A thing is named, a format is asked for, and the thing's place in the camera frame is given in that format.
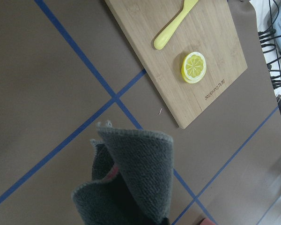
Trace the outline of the dark grey cleaning cloth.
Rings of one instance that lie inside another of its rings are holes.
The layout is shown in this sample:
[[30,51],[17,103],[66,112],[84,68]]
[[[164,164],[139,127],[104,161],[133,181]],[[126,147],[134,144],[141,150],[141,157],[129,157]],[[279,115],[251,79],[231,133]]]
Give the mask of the dark grey cleaning cloth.
[[157,131],[97,123],[90,181],[72,192],[86,225],[167,225],[173,139]]

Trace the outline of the yellow lemon slice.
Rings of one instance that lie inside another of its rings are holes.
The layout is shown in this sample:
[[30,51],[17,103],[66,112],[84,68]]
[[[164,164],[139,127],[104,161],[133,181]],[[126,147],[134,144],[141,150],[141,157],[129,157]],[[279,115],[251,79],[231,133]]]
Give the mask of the yellow lemon slice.
[[205,57],[199,52],[192,52],[186,55],[183,60],[181,75],[185,82],[194,84],[204,77],[206,70]]

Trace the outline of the bamboo cutting board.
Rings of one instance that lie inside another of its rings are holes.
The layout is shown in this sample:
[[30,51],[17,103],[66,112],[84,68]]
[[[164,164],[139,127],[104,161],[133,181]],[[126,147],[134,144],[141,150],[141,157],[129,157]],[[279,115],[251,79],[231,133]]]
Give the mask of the bamboo cutting board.
[[226,0],[106,3],[180,128],[247,69]]

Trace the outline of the yellow plastic knife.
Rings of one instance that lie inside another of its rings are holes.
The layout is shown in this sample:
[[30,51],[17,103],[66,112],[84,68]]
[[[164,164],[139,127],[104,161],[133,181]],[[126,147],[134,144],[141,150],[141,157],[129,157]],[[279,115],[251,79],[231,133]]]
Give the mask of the yellow plastic knife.
[[198,0],[184,0],[183,8],[178,15],[160,32],[154,40],[154,48],[161,50],[168,43],[180,23],[197,4]]

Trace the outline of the pink plastic bin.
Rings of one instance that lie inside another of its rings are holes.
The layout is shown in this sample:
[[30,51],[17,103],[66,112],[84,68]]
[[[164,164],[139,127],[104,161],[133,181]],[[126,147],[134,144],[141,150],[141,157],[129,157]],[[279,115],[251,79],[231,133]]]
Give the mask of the pink plastic bin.
[[216,225],[216,223],[209,218],[203,218],[197,223],[197,225]]

